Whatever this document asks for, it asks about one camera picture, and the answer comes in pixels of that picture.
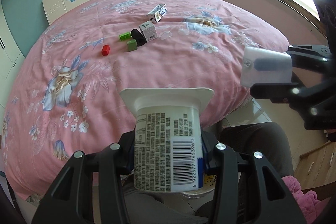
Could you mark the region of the black cylinder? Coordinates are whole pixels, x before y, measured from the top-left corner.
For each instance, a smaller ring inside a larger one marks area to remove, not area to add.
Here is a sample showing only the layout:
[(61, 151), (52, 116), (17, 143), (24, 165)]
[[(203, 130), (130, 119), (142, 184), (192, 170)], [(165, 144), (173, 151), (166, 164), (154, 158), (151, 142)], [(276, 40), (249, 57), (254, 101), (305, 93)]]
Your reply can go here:
[(132, 29), (130, 34), (131, 37), (136, 41), (138, 47), (143, 46), (147, 43), (146, 38), (141, 32), (139, 32), (138, 29)]

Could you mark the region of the clear plastic lid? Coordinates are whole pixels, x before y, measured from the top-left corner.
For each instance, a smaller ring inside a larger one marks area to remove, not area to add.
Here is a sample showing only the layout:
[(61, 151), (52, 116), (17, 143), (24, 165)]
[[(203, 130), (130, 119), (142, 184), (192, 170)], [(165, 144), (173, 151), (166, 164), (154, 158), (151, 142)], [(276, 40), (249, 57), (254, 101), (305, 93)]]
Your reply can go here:
[(173, 35), (173, 33), (172, 33), (171, 31), (164, 31), (164, 32), (162, 32), (162, 33), (159, 35), (159, 38), (160, 38), (161, 40), (166, 40), (166, 39), (168, 39), (168, 38), (171, 38), (172, 35)]

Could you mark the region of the white wardrobe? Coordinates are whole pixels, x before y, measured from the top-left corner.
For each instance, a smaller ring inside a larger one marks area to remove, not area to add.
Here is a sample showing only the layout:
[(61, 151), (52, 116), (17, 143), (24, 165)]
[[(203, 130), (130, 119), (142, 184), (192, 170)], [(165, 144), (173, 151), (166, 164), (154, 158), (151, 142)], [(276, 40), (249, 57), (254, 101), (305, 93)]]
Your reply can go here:
[(0, 7), (0, 70), (1, 70), (1, 119), (3, 118), (7, 100), (11, 93), (13, 83), (25, 60), (25, 57), (18, 48), (12, 33), (7, 24), (3, 8)]

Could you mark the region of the olive green cube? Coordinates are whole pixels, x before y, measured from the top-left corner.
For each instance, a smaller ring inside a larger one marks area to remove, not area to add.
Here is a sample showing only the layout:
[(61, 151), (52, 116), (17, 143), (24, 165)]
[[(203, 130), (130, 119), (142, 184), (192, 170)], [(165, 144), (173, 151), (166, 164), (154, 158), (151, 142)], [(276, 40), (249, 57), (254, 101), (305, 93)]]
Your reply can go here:
[(127, 41), (127, 51), (131, 52), (131, 51), (135, 51), (138, 49), (138, 45), (135, 39), (131, 39), (130, 41)]

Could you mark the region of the red cube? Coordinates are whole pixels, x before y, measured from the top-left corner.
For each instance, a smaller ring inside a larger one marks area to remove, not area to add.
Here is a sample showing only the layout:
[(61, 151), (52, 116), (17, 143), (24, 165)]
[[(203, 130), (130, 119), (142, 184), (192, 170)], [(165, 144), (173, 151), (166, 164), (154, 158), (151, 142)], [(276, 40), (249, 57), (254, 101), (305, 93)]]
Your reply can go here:
[(108, 56), (110, 53), (110, 46), (108, 44), (103, 45), (101, 54), (102, 56)]

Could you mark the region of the wooden drawer cabinet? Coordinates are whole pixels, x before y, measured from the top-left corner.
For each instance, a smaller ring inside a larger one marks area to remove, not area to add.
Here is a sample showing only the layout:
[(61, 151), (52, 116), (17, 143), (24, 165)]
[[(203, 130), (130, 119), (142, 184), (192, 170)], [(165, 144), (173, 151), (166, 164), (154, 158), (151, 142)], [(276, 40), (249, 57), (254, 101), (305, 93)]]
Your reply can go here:
[(299, 157), (294, 171), (302, 189), (310, 189), (335, 182), (335, 142), (327, 142)]

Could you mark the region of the white milk carton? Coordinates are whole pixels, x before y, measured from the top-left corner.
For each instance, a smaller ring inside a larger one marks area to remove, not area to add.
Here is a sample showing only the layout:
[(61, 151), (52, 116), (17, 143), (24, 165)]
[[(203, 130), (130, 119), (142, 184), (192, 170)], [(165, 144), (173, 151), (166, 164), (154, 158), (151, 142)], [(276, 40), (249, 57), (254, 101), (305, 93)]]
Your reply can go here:
[(151, 23), (158, 23), (162, 17), (164, 17), (167, 14), (167, 6), (166, 4), (160, 3), (159, 5), (156, 5), (155, 8), (153, 8), (148, 13), (148, 18), (151, 21)]

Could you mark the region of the pink floral bed sheet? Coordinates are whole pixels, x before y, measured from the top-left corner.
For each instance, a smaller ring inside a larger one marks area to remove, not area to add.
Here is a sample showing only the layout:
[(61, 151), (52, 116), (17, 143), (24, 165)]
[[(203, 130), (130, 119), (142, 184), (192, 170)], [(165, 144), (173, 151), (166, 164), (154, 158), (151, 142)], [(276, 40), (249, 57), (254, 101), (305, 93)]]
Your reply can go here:
[[(119, 35), (139, 30), (160, 3), (167, 14), (154, 23), (157, 38), (128, 52), (133, 38)], [(161, 40), (164, 31), (172, 37)], [(120, 97), (126, 88), (211, 88), (201, 115), (211, 126), (249, 100), (240, 85), (244, 48), (288, 45), (279, 30), (222, 0), (86, 2), (41, 34), (13, 83), (1, 130), (7, 180), (22, 199), (43, 196), (75, 151), (118, 141), (135, 125)]]

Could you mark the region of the bright green toy brick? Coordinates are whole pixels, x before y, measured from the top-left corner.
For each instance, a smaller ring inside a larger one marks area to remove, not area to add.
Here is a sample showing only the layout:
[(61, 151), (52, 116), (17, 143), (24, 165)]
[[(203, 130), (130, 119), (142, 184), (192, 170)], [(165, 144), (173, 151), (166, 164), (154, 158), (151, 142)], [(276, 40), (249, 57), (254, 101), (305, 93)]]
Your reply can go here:
[(132, 36), (131, 36), (130, 32), (124, 32), (123, 34), (119, 35), (120, 41), (130, 40), (131, 38), (132, 38)]

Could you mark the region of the pink quilted garment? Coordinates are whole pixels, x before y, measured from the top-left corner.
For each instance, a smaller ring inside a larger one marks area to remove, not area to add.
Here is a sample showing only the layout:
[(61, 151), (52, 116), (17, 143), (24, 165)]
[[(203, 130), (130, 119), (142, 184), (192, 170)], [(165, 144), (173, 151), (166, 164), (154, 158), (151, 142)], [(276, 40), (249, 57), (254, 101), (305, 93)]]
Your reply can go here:
[(313, 223), (323, 209), (322, 202), (317, 198), (316, 192), (309, 191), (304, 193), (300, 183), (293, 176), (285, 176), (282, 180), (301, 209), (306, 223)]

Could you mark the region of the small white grey box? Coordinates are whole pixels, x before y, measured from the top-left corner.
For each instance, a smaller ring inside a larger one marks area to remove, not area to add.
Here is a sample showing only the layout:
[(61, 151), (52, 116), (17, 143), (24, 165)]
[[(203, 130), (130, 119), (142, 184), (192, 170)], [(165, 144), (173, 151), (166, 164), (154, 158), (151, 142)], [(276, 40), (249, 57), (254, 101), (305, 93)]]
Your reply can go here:
[(156, 32), (155, 26), (151, 21), (147, 21), (147, 22), (140, 24), (139, 30), (147, 42), (150, 42), (157, 38), (157, 32)]

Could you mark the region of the white yogurt cup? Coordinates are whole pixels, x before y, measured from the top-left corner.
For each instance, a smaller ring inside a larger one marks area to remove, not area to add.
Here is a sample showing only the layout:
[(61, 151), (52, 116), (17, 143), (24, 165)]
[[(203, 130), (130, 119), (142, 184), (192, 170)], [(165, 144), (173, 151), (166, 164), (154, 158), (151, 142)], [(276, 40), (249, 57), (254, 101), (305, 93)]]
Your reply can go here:
[(133, 88), (120, 96), (136, 118), (134, 186), (152, 193), (203, 187), (200, 114), (210, 88)]

